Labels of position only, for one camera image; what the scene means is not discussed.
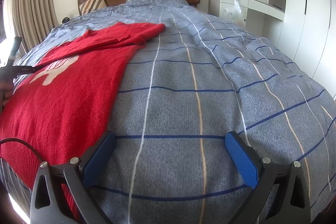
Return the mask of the person's left hand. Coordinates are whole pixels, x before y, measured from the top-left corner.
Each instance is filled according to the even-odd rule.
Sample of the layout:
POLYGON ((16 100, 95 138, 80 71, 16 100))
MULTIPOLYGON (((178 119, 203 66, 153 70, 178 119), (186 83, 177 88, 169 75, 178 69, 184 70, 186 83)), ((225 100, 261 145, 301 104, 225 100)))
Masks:
POLYGON ((2 106, 5 107, 13 95, 14 85, 11 81, 9 82, 1 81, 0 90, 2 92, 1 95, 2 106))

